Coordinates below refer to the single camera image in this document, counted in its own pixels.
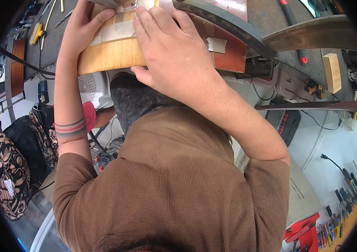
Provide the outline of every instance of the arm tattoo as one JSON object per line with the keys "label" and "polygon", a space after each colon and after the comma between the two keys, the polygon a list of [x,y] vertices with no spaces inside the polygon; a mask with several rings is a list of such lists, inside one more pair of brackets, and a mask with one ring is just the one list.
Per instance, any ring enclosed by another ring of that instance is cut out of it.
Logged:
{"label": "arm tattoo", "polygon": [[71,124],[59,125],[55,123],[55,131],[57,136],[60,137],[75,136],[77,134],[82,134],[82,132],[86,133],[85,117]]}

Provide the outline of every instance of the forearm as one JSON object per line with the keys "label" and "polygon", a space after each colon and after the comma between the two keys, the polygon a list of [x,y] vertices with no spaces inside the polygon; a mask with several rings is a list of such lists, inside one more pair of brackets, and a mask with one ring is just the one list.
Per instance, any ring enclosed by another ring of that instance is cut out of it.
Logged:
{"label": "forearm", "polygon": [[91,160],[78,86],[77,58],[62,54],[56,66],[54,120],[59,154],[74,152]]}
{"label": "forearm", "polygon": [[286,144],[277,131],[226,82],[216,78],[216,88],[200,94],[197,112],[224,129],[249,158],[282,160],[289,164]]}

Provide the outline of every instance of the hand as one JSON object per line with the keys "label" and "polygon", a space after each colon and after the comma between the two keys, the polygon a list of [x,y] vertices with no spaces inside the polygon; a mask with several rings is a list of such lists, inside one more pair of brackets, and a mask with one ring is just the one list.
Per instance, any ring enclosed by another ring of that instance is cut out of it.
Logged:
{"label": "hand", "polygon": [[185,12],[173,11],[180,27],[160,7],[138,7],[136,13],[136,37],[149,69],[131,68],[140,82],[194,109],[227,86]]}
{"label": "hand", "polygon": [[94,3],[79,0],[65,28],[60,56],[78,59],[79,54],[88,47],[101,25],[114,16],[115,11],[106,9],[90,22],[88,14]]}

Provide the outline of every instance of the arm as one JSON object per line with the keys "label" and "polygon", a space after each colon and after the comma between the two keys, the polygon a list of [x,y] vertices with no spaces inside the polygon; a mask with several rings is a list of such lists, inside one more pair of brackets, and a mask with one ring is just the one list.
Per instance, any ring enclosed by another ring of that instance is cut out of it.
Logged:
{"label": "arm", "polygon": [[114,10],[104,10],[89,22],[87,15],[92,6],[91,2],[79,0],[70,17],[57,59],[54,88],[54,120],[59,155],[76,153],[90,162],[77,62],[79,54],[90,44],[97,29],[115,13]]}
{"label": "arm", "polygon": [[159,7],[139,7],[134,28],[149,70],[132,67],[138,80],[196,110],[231,134],[245,154],[290,163],[285,143],[254,108],[214,69],[193,22],[182,11],[175,21]]}

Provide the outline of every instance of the brown shirt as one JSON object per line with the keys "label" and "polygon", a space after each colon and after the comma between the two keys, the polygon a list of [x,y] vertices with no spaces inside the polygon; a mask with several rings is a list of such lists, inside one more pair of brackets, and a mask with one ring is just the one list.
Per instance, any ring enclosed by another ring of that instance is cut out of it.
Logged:
{"label": "brown shirt", "polygon": [[100,175],[83,157],[59,158],[54,215],[73,251],[101,237],[169,237],[201,251],[280,251],[289,166],[251,159],[243,174],[221,128],[190,108],[149,113],[131,126]]}

